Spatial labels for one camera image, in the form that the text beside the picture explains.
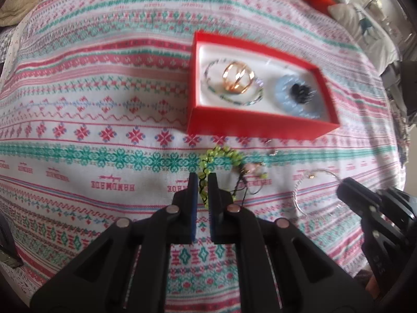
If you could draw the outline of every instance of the gold ring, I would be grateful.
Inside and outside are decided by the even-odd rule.
[[[230,81],[227,77],[229,76],[230,70],[236,66],[237,72],[235,75],[235,80]],[[249,83],[247,85],[242,85],[240,81],[244,76],[249,76]],[[231,62],[223,72],[223,85],[224,89],[230,93],[243,94],[251,86],[255,78],[255,73],[253,70],[245,63],[239,61]]]

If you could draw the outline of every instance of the bolt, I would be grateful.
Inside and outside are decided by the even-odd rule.
[[[289,227],[289,221],[285,218],[279,218],[275,221],[275,224],[279,228],[288,228]]]
[[[175,214],[180,211],[180,208],[177,205],[169,205],[166,207],[166,211],[169,214]]]
[[[130,225],[130,221],[128,218],[120,218],[116,221],[116,225],[119,228],[126,228]]]
[[[227,211],[231,213],[239,213],[240,206],[236,204],[230,204],[229,206],[227,206]]]

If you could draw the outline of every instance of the bed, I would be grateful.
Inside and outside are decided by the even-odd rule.
[[[199,29],[319,66],[342,126],[313,141],[185,134]],[[216,144],[266,164],[247,208],[290,218],[352,276],[366,265],[359,217],[325,175],[301,184],[303,217],[296,181],[325,168],[371,189],[404,185],[375,68],[342,26],[301,0],[42,0],[14,32],[0,83],[0,210],[24,260],[1,266],[29,298],[118,217],[169,204]],[[215,165],[220,186],[233,189],[230,161]],[[208,223],[200,203],[195,243],[171,250],[167,312],[240,310],[234,246],[213,245]]]

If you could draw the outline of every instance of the open box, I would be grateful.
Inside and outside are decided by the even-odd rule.
[[[260,102],[234,105],[208,90],[204,71],[210,62],[223,58],[246,63],[264,81]],[[214,74],[221,78],[222,72]],[[316,90],[315,98],[322,105],[319,119],[291,116],[276,102],[275,84],[284,75],[300,76]],[[318,67],[251,41],[204,32],[194,35],[187,113],[187,134],[312,140],[340,126]]]

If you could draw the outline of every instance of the red box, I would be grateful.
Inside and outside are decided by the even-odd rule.
[[[241,55],[253,54],[253,59],[261,55],[264,60],[267,60],[266,64],[272,61],[278,62],[275,66],[270,65],[273,69],[286,63],[286,66],[282,68],[283,70],[288,70],[291,66],[291,69],[300,69],[300,71],[310,74],[312,79],[315,79],[317,90],[320,91],[322,103],[326,108],[325,121],[268,113],[263,109],[253,111],[250,109],[252,106],[233,106],[231,108],[232,106],[221,105],[223,101],[220,101],[220,99],[219,105],[203,104],[204,102],[201,100],[204,99],[204,91],[200,81],[201,75],[204,74],[204,65],[201,64],[200,55],[204,55],[204,52],[202,52],[204,48],[208,48],[211,52],[215,50],[219,52],[241,50]],[[330,92],[320,70],[318,67],[295,56],[251,41],[196,32],[190,66],[187,134],[313,140],[340,126]]]

